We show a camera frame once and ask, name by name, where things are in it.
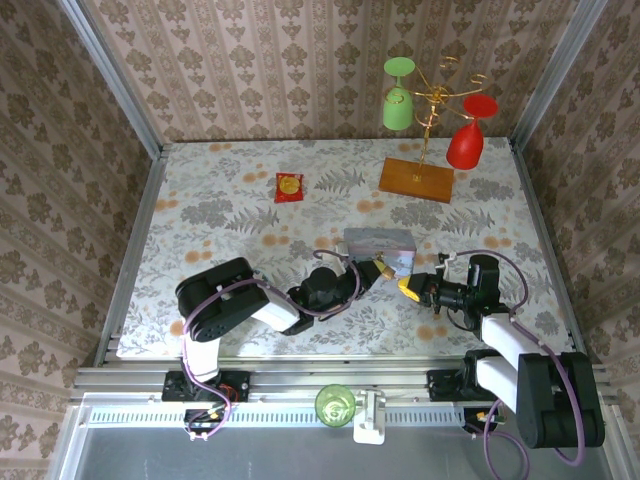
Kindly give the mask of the green wine glass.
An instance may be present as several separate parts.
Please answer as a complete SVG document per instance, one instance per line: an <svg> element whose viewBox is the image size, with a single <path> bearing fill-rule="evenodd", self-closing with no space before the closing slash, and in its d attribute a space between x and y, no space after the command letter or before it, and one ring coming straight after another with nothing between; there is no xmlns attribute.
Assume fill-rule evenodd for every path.
<svg viewBox="0 0 640 480"><path fill-rule="evenodd" d="M402 80L414 70L415 63L407 57L394 57L384 64L385 73L395 78L395 85L385 94L383 105L383 125L389 130L402 131L412 124L412 94Z"/></svg>

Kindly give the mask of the grey metal tray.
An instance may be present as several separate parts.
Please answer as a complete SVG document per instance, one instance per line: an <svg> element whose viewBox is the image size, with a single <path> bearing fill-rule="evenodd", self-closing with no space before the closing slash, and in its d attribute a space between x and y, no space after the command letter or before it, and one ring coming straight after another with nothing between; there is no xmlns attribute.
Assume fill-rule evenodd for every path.
<svg viewBox="0 0 640 480"><path fill-rule="evenodd" d="M504 425L484 442L454 427L386 426L383 445L353 427L235 428L206 440L182 428L90 428L94 407L167 406L151 396L86 396L68 409L46 480L619 480L598 448L578 467L549 450L521 453Z"/></svg>

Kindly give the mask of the green plastic cup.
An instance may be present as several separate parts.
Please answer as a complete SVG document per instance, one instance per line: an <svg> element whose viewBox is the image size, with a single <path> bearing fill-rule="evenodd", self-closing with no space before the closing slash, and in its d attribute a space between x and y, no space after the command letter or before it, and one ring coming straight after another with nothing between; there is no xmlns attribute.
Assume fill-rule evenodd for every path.
<svg viewBox="0 0 640 480"><path fill-rule="evenodd" d="M330 384L316 395L314 408L319 420L326 426L340 428L354 417L356 400L352 391L344 385Z"/></svg>

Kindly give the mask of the aluminium frame corner post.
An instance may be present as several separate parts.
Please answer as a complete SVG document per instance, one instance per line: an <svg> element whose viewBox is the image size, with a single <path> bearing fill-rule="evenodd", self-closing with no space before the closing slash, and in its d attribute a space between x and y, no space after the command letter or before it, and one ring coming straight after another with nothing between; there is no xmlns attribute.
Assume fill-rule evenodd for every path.
<svg viewBox="0 0 640 480"><path fill-rule="evenodd" d="M523 150L576 61L608 0L579 0L549 63L544 69L513 133L510 143Z"/></svg>
<svg viewBox="0 0 640 480"><path fill-rule="evenodd" d="M162 154L163 143L136 99L127 81L124 68L116 60L105 36L85 5L84 0L57 0L72 26L78 33L91 59L106 81L111 92L131 124L137 138L144 146L152 161Z"/></svg>

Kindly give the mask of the aluminium table side rail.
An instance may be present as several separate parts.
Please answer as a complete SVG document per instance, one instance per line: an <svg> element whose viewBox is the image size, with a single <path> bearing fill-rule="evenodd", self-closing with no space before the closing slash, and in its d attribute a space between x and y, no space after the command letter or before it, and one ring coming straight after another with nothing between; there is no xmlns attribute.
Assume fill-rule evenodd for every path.
<svg viewBox="0 0 640 480"><path fill-rule="evenodd" d="M549 235L533 183L527 170L522 151L513 140L508 140L508 144L512 152L514 164L519 174L522 189L527 199L534 227L541 244L542 254L549 270L550 279L554 287L560 311L563 314L564 323L569 332L572 345L577 351L587 353L586 345L562 277L560 265L556 258L551 237Z"/></svg>
<svg viewBox="0 0 640 480"><path fill-rule="evenodd" d="M93 367L103 366L109 350L109 343L120 332L126 319L148 230L171 149L171 144L164 146L158 158L151 164L118 280L106 315L101 338L96 349Z"/></svg>

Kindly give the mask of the pastel printed storage box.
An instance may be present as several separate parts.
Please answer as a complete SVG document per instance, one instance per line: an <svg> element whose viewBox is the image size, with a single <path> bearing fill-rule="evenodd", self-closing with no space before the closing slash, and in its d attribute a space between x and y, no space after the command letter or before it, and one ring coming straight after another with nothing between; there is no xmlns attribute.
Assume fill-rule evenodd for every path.
<svg viewBox="0 0 640 480"><path fill-rule="evenodd" d="M417 247L409 230L346 228L343 239L353 261L380 260L397 278L413 273Z"/></svg>

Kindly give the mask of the aluminium front frame rails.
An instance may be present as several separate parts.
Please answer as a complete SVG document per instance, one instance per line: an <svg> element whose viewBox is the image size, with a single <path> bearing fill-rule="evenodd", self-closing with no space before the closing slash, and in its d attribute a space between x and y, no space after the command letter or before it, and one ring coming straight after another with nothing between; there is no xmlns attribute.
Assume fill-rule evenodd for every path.
<svg viewBox="0 0 640 480"><path fill-rule="evenodd" d="M457 370L462 358L398 356L311 356L222 358L223 370L250 373L253 401L309 393L326 384L380 390L415 391L427 398L427 373L431 370ZM71 398L81 400L91 393L145 394L160 397L165 376L178 371L177 360L108 361L100 367L81 368Z"/></svg>

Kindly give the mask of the red snack packet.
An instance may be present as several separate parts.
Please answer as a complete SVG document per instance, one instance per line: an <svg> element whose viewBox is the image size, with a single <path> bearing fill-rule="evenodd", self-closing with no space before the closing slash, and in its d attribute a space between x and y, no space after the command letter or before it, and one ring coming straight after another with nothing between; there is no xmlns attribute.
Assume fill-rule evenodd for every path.
<svg viewBox="0 0 640 480"><path fill-rule="evenodd" d="M283 173L276 174L276 203L293 203L304 199L303 174Z"/></svg>

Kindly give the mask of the red wine glass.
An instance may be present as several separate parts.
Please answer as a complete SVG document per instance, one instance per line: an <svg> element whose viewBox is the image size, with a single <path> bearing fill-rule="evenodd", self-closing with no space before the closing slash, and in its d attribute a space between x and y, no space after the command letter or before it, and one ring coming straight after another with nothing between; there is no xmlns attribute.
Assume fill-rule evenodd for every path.
<svg viewBox="0 0 640 480"><path fill-rule="evenodd" d="M478 165L484 147L479 121L496 115L498 104L493 97L478 93L467 96L463 108L471 120L452 137L446 159L455 169L471 170Z"/></svg>

